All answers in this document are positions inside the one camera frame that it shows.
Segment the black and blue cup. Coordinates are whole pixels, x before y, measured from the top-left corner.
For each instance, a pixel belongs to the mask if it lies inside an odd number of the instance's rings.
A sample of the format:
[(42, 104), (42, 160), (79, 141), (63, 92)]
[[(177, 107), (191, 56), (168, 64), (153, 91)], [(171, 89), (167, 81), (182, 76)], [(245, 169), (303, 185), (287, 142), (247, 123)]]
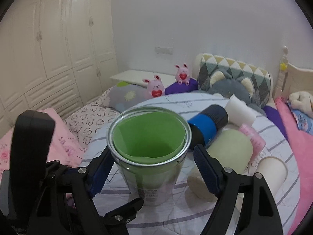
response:
[(188, 120), (192, 131), (192, 140), (189, 146), (191, 151), (197, 145), (206, 147), (216, 137), (217, 133), (228, 124), (226, 110), (220, 105), (210, 105)]

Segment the green white triangle pillow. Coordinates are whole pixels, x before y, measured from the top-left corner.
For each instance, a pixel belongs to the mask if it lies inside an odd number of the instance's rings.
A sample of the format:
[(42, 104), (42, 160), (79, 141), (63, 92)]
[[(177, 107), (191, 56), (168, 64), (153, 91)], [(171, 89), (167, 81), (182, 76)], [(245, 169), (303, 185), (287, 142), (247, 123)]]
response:
[(268, 71), (242, 61), (209, 53), (198, 54), (192, 66), (192, 77), (198, 80), (200, 90), (209, 89), (209, 79), (217, 70), (228, 73), (234, 80), (249, 78), (255, 90), (252, 101), (259, 107), (264, 108), (270, 100), (273, 80)]

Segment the cream wooden headboard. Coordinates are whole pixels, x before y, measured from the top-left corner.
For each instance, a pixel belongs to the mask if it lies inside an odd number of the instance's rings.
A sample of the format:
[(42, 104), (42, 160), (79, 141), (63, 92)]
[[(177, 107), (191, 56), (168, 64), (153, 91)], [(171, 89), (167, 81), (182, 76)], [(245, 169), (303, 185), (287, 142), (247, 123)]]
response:
[(288, 61), (288, 47), (282, 47), (282, 57), (279, 63), (279, 73), (272, 98), (287, 99), (290, 94), (305, 91), (312, 94), (312, 69), (298, 68)]

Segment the white wall socket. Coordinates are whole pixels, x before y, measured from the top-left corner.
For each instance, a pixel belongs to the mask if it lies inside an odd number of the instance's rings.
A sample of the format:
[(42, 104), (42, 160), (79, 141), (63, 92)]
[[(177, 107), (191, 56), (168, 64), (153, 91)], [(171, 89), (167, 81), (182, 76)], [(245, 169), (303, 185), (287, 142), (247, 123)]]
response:
[(163, 55), (172, 55), (174, 53), (174, 49), (172, 47), (155, 47), (154, 51), (157, 54)]

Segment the pink small cup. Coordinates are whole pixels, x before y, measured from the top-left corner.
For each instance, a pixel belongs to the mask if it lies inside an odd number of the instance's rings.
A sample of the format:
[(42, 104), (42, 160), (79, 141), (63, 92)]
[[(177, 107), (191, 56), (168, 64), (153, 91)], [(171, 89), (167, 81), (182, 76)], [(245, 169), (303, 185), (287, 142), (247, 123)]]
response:
[(253, 161), (264, 149), (266, 141), (257, 133), (255, 129), (253, 129), (249, 125), (242, 124), (239, 127), (239, 131), (245, 134), (251, 141), (251, 144), (253, 146), (253, 154), (250, 160)]

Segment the pink quilt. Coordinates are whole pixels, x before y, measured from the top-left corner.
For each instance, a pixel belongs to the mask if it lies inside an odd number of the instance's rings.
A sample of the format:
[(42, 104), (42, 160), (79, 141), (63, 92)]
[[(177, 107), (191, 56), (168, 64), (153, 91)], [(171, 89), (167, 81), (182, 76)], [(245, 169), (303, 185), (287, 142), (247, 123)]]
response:
[[(76, 137), (70, 132), (61, 117), (52, 108), (44, 109), (56, 123), (47, 161), (59, 160), (61, 164), (78, 167), (84, 157), (84, 150)], [(0, 172), (10, 168), (10, 148), (14, 129), (10, 129), (1, 138), (1, 168)]]

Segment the small pink bunny plush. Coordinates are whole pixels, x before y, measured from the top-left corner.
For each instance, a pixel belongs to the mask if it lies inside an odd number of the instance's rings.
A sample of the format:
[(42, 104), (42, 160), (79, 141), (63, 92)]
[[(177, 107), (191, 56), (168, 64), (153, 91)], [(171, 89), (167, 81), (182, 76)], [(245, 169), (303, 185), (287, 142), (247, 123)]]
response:
[(183, 64), (183, 66), (175, 65), (175, 68), (178, 69), (175, 76), (177, 83), (179, 85), (190, 85), (191, 77), (187, 64)]

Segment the large pink bunny plush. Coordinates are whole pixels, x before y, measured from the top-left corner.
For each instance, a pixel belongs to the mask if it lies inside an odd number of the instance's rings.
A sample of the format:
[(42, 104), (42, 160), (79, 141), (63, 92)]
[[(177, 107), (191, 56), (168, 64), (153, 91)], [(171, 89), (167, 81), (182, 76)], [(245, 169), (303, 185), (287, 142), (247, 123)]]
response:
[(154, 75), (154, 80), (143, 79), (143, 82), (148, 84), (145, 92), (146, 99), (165, 95), (165, 87), (159, 75)]

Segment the cream wardrobe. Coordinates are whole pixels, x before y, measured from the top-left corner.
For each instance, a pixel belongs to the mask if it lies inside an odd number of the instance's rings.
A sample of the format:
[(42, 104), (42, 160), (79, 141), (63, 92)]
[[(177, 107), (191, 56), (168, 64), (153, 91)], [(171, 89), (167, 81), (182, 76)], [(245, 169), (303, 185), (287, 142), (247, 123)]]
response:
[(1, 134), (27, 109), (67, 118), (117, 72), (111, 0), (14, 0), (1, 20)]

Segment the clear cup green pink paper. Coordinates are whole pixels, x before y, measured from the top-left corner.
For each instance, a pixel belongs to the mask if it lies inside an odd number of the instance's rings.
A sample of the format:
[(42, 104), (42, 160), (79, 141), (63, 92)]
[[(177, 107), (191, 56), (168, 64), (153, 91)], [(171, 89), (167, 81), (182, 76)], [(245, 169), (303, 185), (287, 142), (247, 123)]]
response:
[(108, 148), (128, 189), (147, 206), (171, 197), (191, 139), (187, 121), (160, 107), (127, 110), (107, 131)]

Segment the pink cartoon blanket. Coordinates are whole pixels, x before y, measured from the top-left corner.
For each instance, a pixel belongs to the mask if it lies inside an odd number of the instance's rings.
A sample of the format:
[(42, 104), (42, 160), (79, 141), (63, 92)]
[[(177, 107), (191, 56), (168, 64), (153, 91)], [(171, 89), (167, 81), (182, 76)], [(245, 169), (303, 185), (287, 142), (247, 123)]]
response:
[(300, 201), (288, 234), (292, 234), (312, 204), (312, 135), (298, 129), (298, 121), (284, 99), (278, 97), (263, 108), (267, 118), (281, 131), (296, 158), (300, 174)]

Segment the purple pillow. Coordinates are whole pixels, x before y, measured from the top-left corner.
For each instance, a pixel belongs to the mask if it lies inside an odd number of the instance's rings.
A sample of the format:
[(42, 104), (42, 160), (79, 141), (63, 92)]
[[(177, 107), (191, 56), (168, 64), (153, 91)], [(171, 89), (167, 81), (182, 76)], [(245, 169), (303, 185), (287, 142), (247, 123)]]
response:
[(178, 84), (178, 82), (175, 82), (165, 88), (165, 95), (169, 94), (178, 94), (178, 93), (188, 93), (192, 91), (196, 91), (198, 89), (198, 82), (190, 78), (189, 85), (186, 85), (185, 83)]

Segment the grey bear plush cushion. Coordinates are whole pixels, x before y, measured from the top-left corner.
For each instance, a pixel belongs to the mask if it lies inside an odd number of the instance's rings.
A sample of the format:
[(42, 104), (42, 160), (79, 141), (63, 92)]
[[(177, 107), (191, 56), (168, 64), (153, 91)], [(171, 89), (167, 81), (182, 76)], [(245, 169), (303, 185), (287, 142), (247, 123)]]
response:
[(225, 70), (215, 70), (203, 83), (198, 81), (198, 90), (228, 99), (235, 96), (248, 107), (266, 116), (265, 111), (256, 103), (252, 80), (245, 76), (234, 79)]

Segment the white heart pattern pillow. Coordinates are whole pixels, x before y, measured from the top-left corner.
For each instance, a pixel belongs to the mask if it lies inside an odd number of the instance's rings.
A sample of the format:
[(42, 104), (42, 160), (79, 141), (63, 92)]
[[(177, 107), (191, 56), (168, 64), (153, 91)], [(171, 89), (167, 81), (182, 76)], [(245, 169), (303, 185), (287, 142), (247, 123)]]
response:
[(99, 130), (109, 125), (120, 114), (109, 107), (109, 94), (112, 89), (113, 87), (109, 88), (96, 101), (88, 103), (64, 120), (84, 152), (87, 151)]

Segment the grey flower pattern pillow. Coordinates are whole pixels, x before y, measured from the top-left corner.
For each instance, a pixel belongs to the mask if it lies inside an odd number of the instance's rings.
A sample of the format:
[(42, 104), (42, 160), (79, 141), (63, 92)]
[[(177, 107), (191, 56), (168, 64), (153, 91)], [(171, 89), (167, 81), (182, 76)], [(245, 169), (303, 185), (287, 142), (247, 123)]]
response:
[(145, 101), (145, 93), (146, 88), (121, 81), (108, 89), (98, 102), (101, 107), (109, 107), (118, 112), (124, 112)]

